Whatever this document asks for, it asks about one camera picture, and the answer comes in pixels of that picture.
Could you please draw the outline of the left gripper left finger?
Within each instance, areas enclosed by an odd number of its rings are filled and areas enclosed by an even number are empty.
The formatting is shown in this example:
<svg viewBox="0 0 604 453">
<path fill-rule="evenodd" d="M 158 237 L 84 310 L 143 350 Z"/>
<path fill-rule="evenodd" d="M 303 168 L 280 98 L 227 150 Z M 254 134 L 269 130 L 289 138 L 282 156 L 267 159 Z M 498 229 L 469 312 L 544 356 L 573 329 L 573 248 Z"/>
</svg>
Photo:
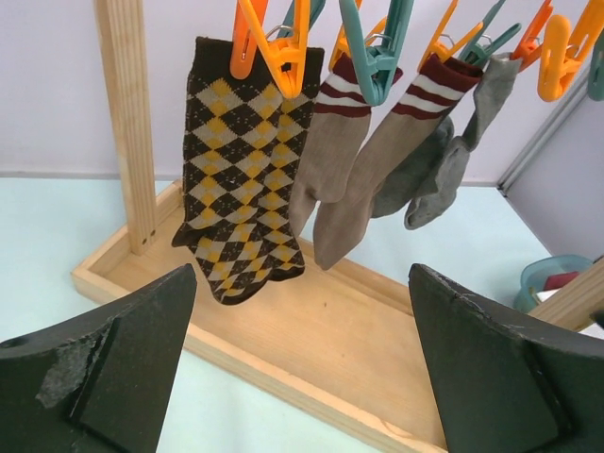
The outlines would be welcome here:
<svg viewBox="0 0 604 453">
<path fill-rule="evenodd" d="M 2 451 L 156 451 L 196 288 L 185 264 L 2 342 Z"/>
</svg>

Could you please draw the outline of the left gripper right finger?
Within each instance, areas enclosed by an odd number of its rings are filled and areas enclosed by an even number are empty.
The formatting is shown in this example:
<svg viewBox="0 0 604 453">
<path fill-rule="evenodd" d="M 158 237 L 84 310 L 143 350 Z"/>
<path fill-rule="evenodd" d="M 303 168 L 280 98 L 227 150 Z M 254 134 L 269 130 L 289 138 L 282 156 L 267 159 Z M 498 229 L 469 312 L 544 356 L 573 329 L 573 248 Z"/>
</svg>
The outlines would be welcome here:
<svg viewBox="0 0 604 453">
<path fill-rule="evenodd" d="M 415 324 L 451 452 L 600 452 L 603 342 L 409 273 Z"/>
</svg>

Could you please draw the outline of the wooden drying rack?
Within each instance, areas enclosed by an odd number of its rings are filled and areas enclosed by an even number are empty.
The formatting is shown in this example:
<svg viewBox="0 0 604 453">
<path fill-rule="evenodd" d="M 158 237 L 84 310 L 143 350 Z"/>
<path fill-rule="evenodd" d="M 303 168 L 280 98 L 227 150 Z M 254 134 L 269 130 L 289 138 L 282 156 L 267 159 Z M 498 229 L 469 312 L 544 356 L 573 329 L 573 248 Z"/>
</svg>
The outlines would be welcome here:
<svg viewBox="0 0 604 453">
<path fill-rule="evenodd" d="M 409 284 L 350 260 L 230 308 L 215 302 L 193 258 L 170 245 L 183 216 L 179 182 L 157 192 L 143 5 L 94 5 L 127 222 L 72 273 L 99 304 L 190 264 L 197 292 L 184 347 L 252 385 L 384 452 L 451 452 L 413 315 Z M 581 333 L 603 305 L 592 270 L 578 296 L 529 316 Z"/>
</svg>

